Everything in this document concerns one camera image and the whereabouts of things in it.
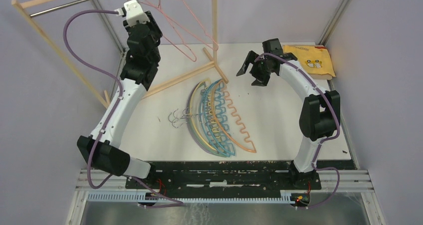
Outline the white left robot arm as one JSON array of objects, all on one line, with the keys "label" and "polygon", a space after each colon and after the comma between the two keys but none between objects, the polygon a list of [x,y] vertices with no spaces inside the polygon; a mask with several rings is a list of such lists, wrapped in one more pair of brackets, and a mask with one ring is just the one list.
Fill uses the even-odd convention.
[{"label": "white left robot arm", "polygon": [[89,168],[115,176],[137,177],[144,188],[152,188],[157,175],[151,164],[120,150],[123,133],[136,106],[149,90],[161,60],[159,45],[163,36],[152,13],[133,25],[123,22],[128,33],[128,52],[117,82],[119,87],[110,107],[88,137],[80,136],[77,147]]}]

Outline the pink wire hanger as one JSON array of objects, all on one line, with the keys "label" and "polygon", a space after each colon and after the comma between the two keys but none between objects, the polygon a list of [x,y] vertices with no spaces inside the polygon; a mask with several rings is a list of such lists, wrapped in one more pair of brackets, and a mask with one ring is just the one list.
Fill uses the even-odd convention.
[{"label": "pink wire hanger", "polygon": [[[168,23],[170,28],[173,29],[179,39],[179,44],[176,44],[166,35],[163,38],[170,45],[175,47],[185,57],[192,62],[197,61],[197,55],[194,53],[192,48],[189,46],[185,36],[192,37],[196,42],[203,44],[205,47],[212,50],[209,52],[205,51],[206,56],[210,61],[217,61],[217,52],[219,49],[217,41],[217,0],[212,0],[212,32],[208,32],[206,27],[202,24],[201,20],[194,13],[194,8],[190,7],[186,0],[127,0],[135,1],[147,11],[147,7],[156,10]],[[201,29],[201,33],[195,33],[184,26],[184,21],[192,19],[195,26]]]}]

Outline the orange wavy plastic hanger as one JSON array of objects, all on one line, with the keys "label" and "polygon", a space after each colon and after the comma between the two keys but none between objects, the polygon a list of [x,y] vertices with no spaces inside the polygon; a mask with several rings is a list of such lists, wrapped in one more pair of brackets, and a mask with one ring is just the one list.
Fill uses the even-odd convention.
[{"label": "orange wavy plastic hanger", "polygon": [[225,134],[237,149],[241,149],[247,153],[256,154],[256,145],[252,141],[247,126],[244,124],[242,117],[234,104],[226,83],[222,79],[216,81],[216,85],[212,91],[213,93],[217,92],[220,95],[220,99],[224,100],[223,107],[226,109],[225,115],[228,117],[228,124],[230,125],[230,130],[225,130]]}]

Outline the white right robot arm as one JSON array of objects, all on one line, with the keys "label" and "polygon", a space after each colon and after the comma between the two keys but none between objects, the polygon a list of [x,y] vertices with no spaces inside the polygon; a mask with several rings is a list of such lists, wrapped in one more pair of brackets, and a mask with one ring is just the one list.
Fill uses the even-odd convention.
[{"label": "white right robot arm", "polygon": [[285,80],[302,100],[299,127],[303,138],[297,156],[288,170],[288,183],[294,189],[303,188],[315,176],[322,145],[341,134],[341,97],[336,90],[328,91],[302,67],[300,57],[283,50],[279,39],[262,43],[263,52],[249,51],[237,75],[249,73],[253,86],[267,86],[272,73]]}]

